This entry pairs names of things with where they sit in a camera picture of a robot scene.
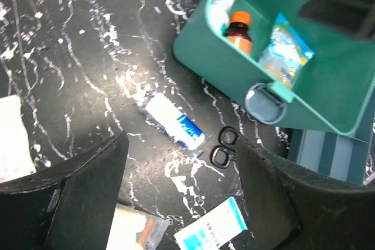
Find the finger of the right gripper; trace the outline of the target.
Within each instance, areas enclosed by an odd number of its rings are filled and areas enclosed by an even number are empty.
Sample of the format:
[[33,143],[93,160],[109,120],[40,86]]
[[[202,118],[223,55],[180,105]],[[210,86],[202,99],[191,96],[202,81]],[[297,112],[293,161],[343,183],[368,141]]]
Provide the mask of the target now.
[[356,40],[374,41],[374,0],[309,0],[298,15]]

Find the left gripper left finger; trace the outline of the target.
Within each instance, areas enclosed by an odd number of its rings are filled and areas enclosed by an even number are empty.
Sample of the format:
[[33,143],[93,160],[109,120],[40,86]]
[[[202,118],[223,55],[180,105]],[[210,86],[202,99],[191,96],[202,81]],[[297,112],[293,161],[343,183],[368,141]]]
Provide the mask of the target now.
[[1,249],[106,249],[129,148],[125,132],[1,184]]

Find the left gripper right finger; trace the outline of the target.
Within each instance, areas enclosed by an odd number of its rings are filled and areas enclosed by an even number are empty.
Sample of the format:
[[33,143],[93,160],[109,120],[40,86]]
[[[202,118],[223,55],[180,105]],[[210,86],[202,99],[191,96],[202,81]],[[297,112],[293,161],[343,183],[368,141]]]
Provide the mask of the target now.
[[255,249],[373,249],[374,188],[306,169],[241,136],[237,167]]

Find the white gauze packet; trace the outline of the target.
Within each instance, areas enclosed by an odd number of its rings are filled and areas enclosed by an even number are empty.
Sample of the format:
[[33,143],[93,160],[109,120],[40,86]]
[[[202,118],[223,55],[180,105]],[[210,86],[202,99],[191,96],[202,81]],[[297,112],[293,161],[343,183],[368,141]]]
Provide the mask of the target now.
[[1,98],[1,183],[36,172],[17,95]]

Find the blue white pouch packet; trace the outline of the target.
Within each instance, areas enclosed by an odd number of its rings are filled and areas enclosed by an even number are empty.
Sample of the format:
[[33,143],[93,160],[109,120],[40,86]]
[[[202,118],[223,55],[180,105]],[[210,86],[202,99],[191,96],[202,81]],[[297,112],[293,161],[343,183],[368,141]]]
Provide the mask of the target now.
[[258,62],[277,80],[292,88],[299,71],[315,55],[283,13],[272,26],[270,42]]

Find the teal medicine box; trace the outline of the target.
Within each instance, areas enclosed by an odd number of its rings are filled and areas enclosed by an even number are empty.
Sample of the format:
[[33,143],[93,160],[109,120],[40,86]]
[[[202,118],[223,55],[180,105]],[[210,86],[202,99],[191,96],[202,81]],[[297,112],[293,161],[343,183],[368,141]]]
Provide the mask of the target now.
[[352,135],[374,89],[374,0],[200,0],[177,60],[264,124]]

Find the brown medicine bottle orange cap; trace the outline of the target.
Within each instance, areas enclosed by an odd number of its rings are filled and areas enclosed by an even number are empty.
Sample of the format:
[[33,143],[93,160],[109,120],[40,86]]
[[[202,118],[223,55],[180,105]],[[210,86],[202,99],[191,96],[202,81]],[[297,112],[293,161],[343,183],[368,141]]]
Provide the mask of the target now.
[[224,32],[224,37],[237,49],[250,55],[253,48],[253,41],[248,35],[251,24],[251,15],[245,11],[235,11],[230,18],[230,24]]

